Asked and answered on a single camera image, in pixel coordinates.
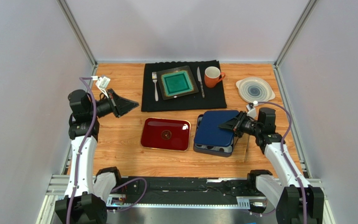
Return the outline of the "metal serving tongs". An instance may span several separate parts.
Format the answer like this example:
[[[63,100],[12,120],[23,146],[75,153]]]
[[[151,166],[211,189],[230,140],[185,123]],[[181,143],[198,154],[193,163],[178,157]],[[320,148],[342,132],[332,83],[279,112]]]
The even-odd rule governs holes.
[[[248,158],[248,154],[249,154],[249,140],[250,140],[250,136],[248,135],[247,136],[247,141],[246,141],[246,148],[244,150],[244,162],[247,161],[247,158]]]

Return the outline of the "dark blue box lid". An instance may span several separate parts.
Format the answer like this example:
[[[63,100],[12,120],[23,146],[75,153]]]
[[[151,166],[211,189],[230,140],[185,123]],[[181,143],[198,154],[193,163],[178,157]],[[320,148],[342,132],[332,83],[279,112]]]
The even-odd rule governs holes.
[[[234,141],[234,133],[221,129],[219,125],[233,119],[239,114],[237,110],[206,111],[197,128],[194,143],[198,145],[228,147]]]

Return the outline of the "dark blue box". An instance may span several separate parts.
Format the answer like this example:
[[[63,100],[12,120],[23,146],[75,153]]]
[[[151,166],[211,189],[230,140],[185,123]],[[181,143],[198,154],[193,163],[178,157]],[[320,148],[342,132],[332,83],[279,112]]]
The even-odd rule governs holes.
[[[197,128],[198,128],[198,126],[199,126],[199,124],[201,122],[202,116],[203,116],[203,114],[198,116],[197,125],[196,125],[196,131],[197,131]],[[234,150],[234,146],[236,144],[236,141],[237,141],[237,138],[234,136],[234,141],[233,141],[232,145],[230,145],[233,148],[233,150]],[[193,149],[197,153],[204,153],[204,154],[216,155],[216,156],[221,156],[221,157],[229,157],[233,153],[233,151],[232,151],[231,154],[227,154],[227,153],[221,153],[221,152],[218,152],[218,151],[210,151],[210,150],[207,150],[207,149],[197,149],[194,146],[193,146]]]

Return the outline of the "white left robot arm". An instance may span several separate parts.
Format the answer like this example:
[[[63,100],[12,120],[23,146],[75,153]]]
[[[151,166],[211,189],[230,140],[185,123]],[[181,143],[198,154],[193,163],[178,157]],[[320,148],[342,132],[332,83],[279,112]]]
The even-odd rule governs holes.
[[[138,102],[117,95],[112,89],[100,100],[84,90],[68,95],[72,114],[69,118],[72,162],[64,198],[55,202],[55,213],[64,224],[104,224],[106,202],[121,181],[116,167],[104,168],[93,176],[94,155],[98,143],[98,119],[109,114],[120,118],[139,106]]]

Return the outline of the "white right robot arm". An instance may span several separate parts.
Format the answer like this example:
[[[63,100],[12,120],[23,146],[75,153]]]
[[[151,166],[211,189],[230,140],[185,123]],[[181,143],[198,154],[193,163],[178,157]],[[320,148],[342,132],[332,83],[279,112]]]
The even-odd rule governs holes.
[[[244,134],[255,137],[257,146],[272,164],[278,179],[266,170],[253,170],[252,177],[257,191],[266,196],[274,206],[279,224],[321,224],[324,215],[324,193],[314,187],[297,168],[285,144],[284,135],[276,132],[275,110],[268,107],[259,109],[257,119],[251,112],[257,105],[250,103],[248,112],[239,112],[235,117],[218,127],[234,133],[238,138]]]

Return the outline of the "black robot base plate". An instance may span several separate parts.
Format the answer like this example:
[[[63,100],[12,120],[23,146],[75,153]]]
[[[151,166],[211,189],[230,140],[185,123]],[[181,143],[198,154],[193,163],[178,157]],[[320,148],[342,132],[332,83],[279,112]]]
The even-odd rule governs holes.
[[[250,180],[194,177],[123,177],[119,183],[132,183],[112,190],[114,199],[125,204],[150,205],[237,205],[245,198],[251,203],[268,200]]]

